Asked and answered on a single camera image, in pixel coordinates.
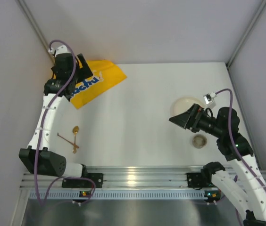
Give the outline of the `white ceramic plate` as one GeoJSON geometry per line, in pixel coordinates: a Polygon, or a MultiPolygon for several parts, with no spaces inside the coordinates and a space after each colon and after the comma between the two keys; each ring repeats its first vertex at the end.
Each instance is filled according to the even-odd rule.
{"type": "Polygon", "coordinates": [[[170,116],[173,117],[186,112],[192,107],[193,104],[198,104],[201,107],[205,107],[205,104],[195,97],[181,97],[171,104],[170,116]]]}

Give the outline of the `speckled small cup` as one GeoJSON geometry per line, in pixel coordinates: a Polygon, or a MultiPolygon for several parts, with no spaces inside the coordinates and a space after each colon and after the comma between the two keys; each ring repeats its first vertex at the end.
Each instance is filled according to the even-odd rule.
{"type": "Polygon", "coordinates": [[[191,139],[191,145],[197,149],[205,147],[207,143],[208,143],[207,138],[202,134],[194,135],[191,139]]]}

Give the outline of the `yellow Pikachu placemat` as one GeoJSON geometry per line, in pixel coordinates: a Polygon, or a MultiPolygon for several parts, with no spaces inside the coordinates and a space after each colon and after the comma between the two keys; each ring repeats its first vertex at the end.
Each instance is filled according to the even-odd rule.
{"type": "Polygon", "coordinates": [[[70,99],[76,109],[80,109],[127,78],[124,72],[110,61],[87,61],[87,64],[93,76],[76,84],[70,99]]]}

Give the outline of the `gold spoon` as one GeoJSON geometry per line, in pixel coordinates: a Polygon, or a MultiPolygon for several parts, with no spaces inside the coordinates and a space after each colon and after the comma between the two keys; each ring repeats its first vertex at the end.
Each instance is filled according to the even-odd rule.
{"type": "Polygon", "coordinates": [[[77,152],[78,146],[76,145],[76,135],[79,132],[79,127],[75,126],[72,130],[73,134],[74,134],[74,144],[73,144],[73,153],[77,152]]]}

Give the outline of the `gold fork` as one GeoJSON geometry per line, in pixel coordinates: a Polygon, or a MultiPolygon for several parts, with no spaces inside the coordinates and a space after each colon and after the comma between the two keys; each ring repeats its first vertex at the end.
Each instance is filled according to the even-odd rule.
{"type": "Polygon", "coordinates": [[[65,139],[64,137],[62,137],[59,133],[57,133],[57,136],[62,138],[63,140],[65,140],[66,142],[70,143],[74,148],[79,148],[79,146],[76,143],[73,143],[67,139],[65,139]]]}

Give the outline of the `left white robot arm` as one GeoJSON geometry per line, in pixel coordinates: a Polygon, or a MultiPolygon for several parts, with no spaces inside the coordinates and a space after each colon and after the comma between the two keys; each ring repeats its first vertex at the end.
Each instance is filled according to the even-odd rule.
{"type": "Polygon", "coordinates": [[[35,175],[80,178],[86,172],[83,164],[66,160],[64,145],[58,144],[60,125],[66,110],[74,110],[70,100],[76,85],[93,73],[82,54],[73,57],[69,51],[56,51],[52,77],[44,85],[41,115],[31,141],[19,151],[19,159],[35,175]]]}

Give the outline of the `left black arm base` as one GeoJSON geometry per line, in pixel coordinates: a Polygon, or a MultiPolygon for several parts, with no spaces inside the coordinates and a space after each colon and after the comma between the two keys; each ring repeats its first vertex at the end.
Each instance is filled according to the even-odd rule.
{"type": "Polygon", "coordinates": [[[103,177],[103,173],[88,173],[87,178],[92,180],[95,186],[89,180],[65,178],[62,182],[62,188],[102,188],[103,177]]]}

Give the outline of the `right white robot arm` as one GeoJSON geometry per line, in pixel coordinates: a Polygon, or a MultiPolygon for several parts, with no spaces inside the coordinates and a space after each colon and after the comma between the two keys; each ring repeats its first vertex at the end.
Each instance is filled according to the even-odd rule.
{"type": "Polygon", "coordinates": [[[230,178],[219,162],[206,164],[201,173],[224,193],[245,226],[266,226],[266,181],[249,142],[239,133],[237,112],[231,107],[222,107],[217,117],[210,117],[206,109],[193,104],[186,112],[170,117],[169,121],[193,133],[203,131],[217,138],[218,150],[235,170],[242,187],[230,178]]]}

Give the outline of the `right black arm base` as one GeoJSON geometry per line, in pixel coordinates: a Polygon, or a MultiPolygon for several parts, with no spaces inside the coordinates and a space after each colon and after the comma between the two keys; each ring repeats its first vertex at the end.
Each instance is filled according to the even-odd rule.
{"type": "Polygon", "coordinates": [[[205,178],[199,172],[191,172],[187,173],[187,184],[189,188],[193,188],[195,190],[200,190],[204,187],[207,187],[207,183],[205,178]]]}

